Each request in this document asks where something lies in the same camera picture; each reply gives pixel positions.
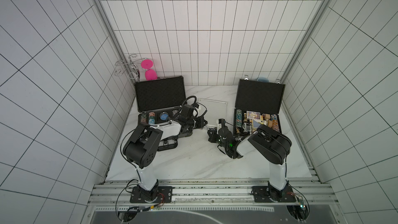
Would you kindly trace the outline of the silver poker case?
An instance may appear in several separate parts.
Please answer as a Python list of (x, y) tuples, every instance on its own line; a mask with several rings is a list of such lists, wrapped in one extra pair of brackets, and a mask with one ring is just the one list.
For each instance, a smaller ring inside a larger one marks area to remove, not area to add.
[(199, 99), (199, 103), (207, 108), (207, 113), (204, 116), (204, 119), (207, 121), (206, 128), (216, 128), (219, 119), (227, 119), (227, 102)]

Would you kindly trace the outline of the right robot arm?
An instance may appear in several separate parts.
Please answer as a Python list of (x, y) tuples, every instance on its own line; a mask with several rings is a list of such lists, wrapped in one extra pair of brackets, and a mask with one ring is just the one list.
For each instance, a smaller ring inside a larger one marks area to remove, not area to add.
[(281, 196), (286, 192), (289, 181), (284, 163), (292, 146), (287, 136), (263, 124), (243, 139), (234, 137), (224, 124), (220, 124), (218, 129), (209, 129), (207, 134), (208, 141), (216, 143), (219, 150), (231, 159), (240, 159), (254, 150), (258, 151), (269, 162), (270, 190)]

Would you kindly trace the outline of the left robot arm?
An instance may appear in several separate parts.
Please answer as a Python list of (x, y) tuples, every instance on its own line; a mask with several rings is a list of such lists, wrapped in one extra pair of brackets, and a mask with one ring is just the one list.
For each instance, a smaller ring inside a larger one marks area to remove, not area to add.
[(173, 149), (178, 140), (192, 135), (194, 129), (207, 125), (204, 119), (207, 108), (201, 103), (184, 104), (173, 116), (167, 116), (161, 123), (140, 122), (122, 147), (125, 160), (132, 164), (138, 174), (138, 188), (155, 197), (159, 181), (150, 171), (159, 150)]

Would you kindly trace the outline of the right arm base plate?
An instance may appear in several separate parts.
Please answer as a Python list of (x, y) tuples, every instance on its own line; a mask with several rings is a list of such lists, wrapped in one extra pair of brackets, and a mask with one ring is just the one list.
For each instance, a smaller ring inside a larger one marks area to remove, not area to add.
[(252, 195), (256, 203), (296, 203), (297, 200), (292, 195), (293, 190), (290, 185), (286, 185), (283, 190), (277, 190), (273, 186), (253, 186)]

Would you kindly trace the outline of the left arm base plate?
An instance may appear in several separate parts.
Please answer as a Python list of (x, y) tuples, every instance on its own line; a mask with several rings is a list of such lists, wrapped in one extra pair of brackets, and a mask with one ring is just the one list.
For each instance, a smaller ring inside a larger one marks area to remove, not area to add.
[(155, 186), (151, 191), (147, 191), (136, 186), (132, 189), (130, 203), (171, 203), (173, 189), (171, 186)]

